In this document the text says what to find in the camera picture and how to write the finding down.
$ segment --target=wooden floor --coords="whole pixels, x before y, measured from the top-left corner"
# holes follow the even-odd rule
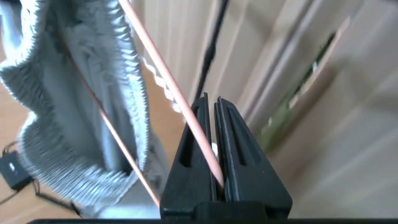
[[[171,109],[170,101],[164,96],[163,89],[155,84],[153,74],[144,70],[150,104],[152,126],[163,142],[170,165],[183,130],[182,115]],[[15,102],[0,85],[0,146],[15,140],[26,118],[27,110]],[[12,194],[4,179],[0,177],[0,200]],[[38,218],[76,218],[68,210],[54,206],[34,195],[30,185],[3,205],[0,205],[0,223],[27,223]]]

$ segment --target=gray fabric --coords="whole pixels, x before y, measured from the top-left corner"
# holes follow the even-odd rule
[[[117,204],[137,182],[66,57],[62,37],[139,167],[161,194],[161,184],[153,180],[164,183],[168,167],[159,171],[153,166],[165,155],[159,160],[149,151],[163,148],[150,128],[139,57],[118,1],[24,0],[22,9],[6,2],[1,7],[7,12],[3,45],[13,43],[5,49],[1,81],[30,109],[20,133],[22,165],[62,197],[84,206]]]

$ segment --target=black power adapter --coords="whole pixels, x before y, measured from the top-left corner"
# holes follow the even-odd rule
[[[33,181],[33,178],[21,166],[17,152],[3,153],[0,158],[0,172],[12,190],[20,191]]]

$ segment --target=gray cloth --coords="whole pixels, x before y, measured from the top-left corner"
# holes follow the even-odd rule
[[[160,195],[168,166],[150,127],[140,60],[118,1],[24,0],[22,7],[0,3],[7,46],[1,81],[30,110],[19,136],[22,165],[60,196],[94,208],[97,216],[120,201],[142,203],[134,201],[141,183],[66,56],[65,43]]]

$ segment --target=beige curtain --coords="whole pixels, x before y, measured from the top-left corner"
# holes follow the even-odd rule
[[[219,4],[134,1],[190,102]],[[333,81],[269,156],[293,196],[291,217],[398,216],[397,4],[230,0],[206,81],[211,110],[222,96],[257,132],[347,17],[351,27],[325,70]]]

